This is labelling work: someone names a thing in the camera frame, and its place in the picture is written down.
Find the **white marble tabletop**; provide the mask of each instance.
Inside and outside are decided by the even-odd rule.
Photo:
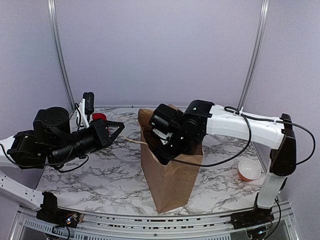
[[[110,121],[124,122],[123,134],[140,139],[137,121],[138,108],[97,108]],[[76,129],[75,116],[70,120]],[[222,161],[239,152],[245,141],[225,136],[206,136],[203,141],[203,164]],[[38,191],[49,191],[58,197],[60,207],[78,211],[119,214],[178,216],[226,212],[253,207],[265,174],[252,182],[239,179],[237,164],[249,158],[260,167],[258,156],[250,146],[232,161],[210,168],[200,168],[189,202],[184,207],[158,214],[140,163],[140,146],[121,135],[108,148],[89,154],[89,161],[81,168],[59,173],[47,167],[37,186]],[[83,160],[67,163],[63,170],[74,168]]]

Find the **bowl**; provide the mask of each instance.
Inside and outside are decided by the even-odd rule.
[[[238,164],[239,177],[246,182],[256,180],[261,175],[261,168],[255,161],[245,158]]]

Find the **brown paper bag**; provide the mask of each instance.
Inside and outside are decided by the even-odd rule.
[[[144,134],[152,130],[149,120],[153,112],[150,109],[140,109],[138,122],[141,128],[141,140],[156,147],[160,144],[159,141],[149,134]],[[194,154],[181,154],[176,159],[201,164],[204,156],[202,144],[195,146]],[[188,203],[199,167],[175,161],[162,165],[146,144],[141,144],[141,166],[158,213],[176,209]]]

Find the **robotic arm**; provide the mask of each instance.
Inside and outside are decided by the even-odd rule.
[[[224,135],[249,139],[271,148],[264,183],[251,211],[235,213],[231,222],[235,229],[251,227],[274,220],[272,206],[287,177],[296,169],[296,139],[291,117],[267,117],[250,113],[229,112],[212,102],[195,100],[183,113],[165,104],[154,111],[149,124],[153,135],[162,145],[153,149],[159,161],[166,165],[180,154],[191,154],[192,146],[202,142],[205,135]]]
[[[90,121],[93,112],[94,94],[85,92],[77,106],[78,129],[71,133],[66,109],[51,107],[39,110],[33,121],[33,130],[21,131],[0,140],[0,167],[43,169],[50,166],[59,170],[75,158],[82,159],[87,153],[110,146],[125,126],[122,122],[101,118]],[[117,127],[117,130],[111,134],[109,127]],[[57,197],[51,192],[30,189],[1,171],[0,191],[37,211],[38,219],[68,227],[76,227],[81,219],[79,213],[59,209]]]

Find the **purple-gray wall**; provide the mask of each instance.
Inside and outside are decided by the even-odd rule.
[[[261,11],[257,0],[56,0],[75,99],[98,106],[237,105]]]
[[[32,129],[41,108],[70,110],[46,1],[0,2],[0,56],[0,139]],[[1,170],[33,188],[41,176],[40,170]],[[0,195],[0,239],[8,239],[18,207]]]
[[[320,1],[274,0],[245,111],[291,115],[320,143]],[[295,129],[298,161],[312,150],[310,136]],[[269,150],[259,146],[269,157]],[[296,217],[303,240],[320,233],[320,153],[297,167],[282,192]]]

